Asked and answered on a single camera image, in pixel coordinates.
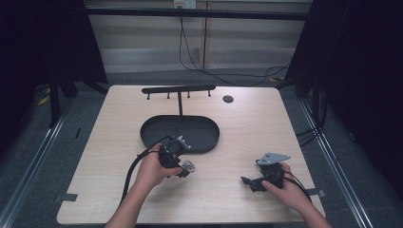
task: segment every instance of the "black tray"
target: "black tray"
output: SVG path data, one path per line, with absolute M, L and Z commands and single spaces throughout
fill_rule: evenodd
M 183 136 L 191 146 L 185 153 L 205 153 L 219 142 L 217 124 L 203 116 L 162 115 L 148 119 L 140 130 L 145 147 L 149 147 L 165 136 Z

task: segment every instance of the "person's left hand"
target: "person's left hand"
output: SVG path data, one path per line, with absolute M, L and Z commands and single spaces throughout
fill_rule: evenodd
M 182 172 L 182 168 L 164 168 L 160 164 L 161 143 L 156 144 L 149 150 L 149 154 L 142 159 L 142 163 L 137 173 L 134 184 L 151 190 L 154 186 L 160 184 L 164 178 L 175 176 Z

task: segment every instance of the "black horizontal beam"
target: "black horizontal beam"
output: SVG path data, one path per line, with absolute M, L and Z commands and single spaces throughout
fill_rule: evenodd
M 165 16 L 165 17 L 205 17 L 205 18 L 239 18 L 263 20 L 307 21 L 311 15 L 307 13 L 262 12 L 211 9 L 138 9 L 117 7 L 85 7 L 85 8 L 48 8 L 48 10 L 74 11 L 92 15 L 125 15 L 125 16 Z

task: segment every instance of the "table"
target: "table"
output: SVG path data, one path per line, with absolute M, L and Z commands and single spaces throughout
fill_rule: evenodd
M 119 205 L 130 164 L 144 146 L 142 124 L 156 115 L 178 115 L 177 94 L 141 92 L 145 85 L 115 85 L 106 96 L 83 156 L 67 190 L 62 224 L 106 223 Z M 225 95 L 233 103 L 223 101 Z M 171 177 L 155 187 L 144 203 L 139 224 L 225 224 L 301 221 L 299 214 L 268 192 L 253 193 L 240 177 L 261 177 L 255 164 L 265 152 L 290 155 L 287 161 L 304 186 L 314 188 L 293 127 L 274 88 L 217 87 L 183 96 L 183 115 L 205 116 L 220 128 L 218 145 L 205 154 L 182 155 L 196 171 Z M 134 181 L 138 165 L 133 173 Z M 318 196 L 314 206 L 324 215 Z

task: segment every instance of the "person's right hand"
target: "person's right hand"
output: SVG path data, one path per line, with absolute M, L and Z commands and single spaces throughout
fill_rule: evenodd
M 280 163 L 284 169 L 284 177 L 293 180 L 294 178 L 289 174 L 291 173 L 290 166 L 284 162 Z M 267 180 L 261 182 L 261 184 L 271 193 L 275 194 L 285 205 L 293 208 L 294 210 L 300 212 L 307 205 L 312 203 L 308 200 L 305 194 L 299 189 L 298 186 L 289 182 L 288 180 L 283 181 L 282 189 L 277 188 L 275 185 Z

